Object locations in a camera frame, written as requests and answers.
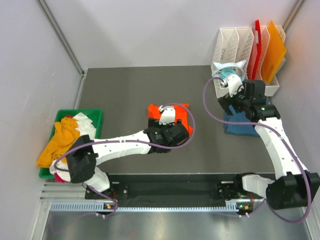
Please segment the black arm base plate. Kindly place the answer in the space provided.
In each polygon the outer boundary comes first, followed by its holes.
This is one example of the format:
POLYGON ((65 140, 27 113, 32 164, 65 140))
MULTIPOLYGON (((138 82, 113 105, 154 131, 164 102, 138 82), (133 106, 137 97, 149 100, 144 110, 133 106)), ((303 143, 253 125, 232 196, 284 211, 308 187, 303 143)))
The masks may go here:
POLYGON ((120 207, 191 208, 224 207, 226 201, 258 199, 238 193, 234 173, 111 174, 112 189, 104 195, 120 207))

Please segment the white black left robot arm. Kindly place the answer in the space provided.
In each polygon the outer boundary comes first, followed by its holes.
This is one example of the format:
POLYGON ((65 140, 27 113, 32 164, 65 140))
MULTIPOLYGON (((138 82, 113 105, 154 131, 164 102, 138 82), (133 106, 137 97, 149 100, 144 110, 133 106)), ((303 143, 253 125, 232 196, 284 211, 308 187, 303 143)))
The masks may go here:
POLYGON ((96 190, 102 198, 109 198, 114 187, 106 172, 98 166, 106 161, 130 156, 161 154, 185 143, 190 133, 181 121, 168 125, 153 125, 137 133, 111 139, 79 137, 66 156, 69 182, 85 183, 96 190))

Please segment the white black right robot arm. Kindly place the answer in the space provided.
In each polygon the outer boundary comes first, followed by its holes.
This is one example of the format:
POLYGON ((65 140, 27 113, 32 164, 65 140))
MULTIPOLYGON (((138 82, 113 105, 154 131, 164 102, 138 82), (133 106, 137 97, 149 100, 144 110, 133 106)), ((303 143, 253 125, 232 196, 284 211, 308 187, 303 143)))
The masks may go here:
POLYGON ((283 129, 280 113, 267 102, 266 85, 261 80, 241 80, 232 74, 221 79, 228 92, 218 102, 228 116, 244 112, 248 123, 262 139, 272 161, 275 180, 256 173, 236 176, 233 192, 239 198, 254 193, 265 198, 273 210, 306 207, 320 187, 318 173, 310 173, 296 156, 283 129))

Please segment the orange t-shirt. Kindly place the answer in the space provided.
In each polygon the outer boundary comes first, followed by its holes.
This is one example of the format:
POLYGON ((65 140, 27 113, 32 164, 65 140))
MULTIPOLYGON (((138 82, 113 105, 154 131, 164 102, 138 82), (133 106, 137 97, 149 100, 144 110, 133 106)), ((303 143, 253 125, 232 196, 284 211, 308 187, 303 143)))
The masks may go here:
MULTIPOLYGON (((188 131, 189 136, 191 136, 194 129, 188 123, 187 109, 189 108, 189 104, 188 103, 169 104, 167 106, 174 106, 174 108, 175 108, 175 122, 180 120, 182 122, 182 124, 185 126, 186 130, 188 131)), ((155 104, 151 103, 147 108, 148 118, 160 119, 161 114, 158 110, 159 107, 160 107, 160 105, 155 105, 155 104)))

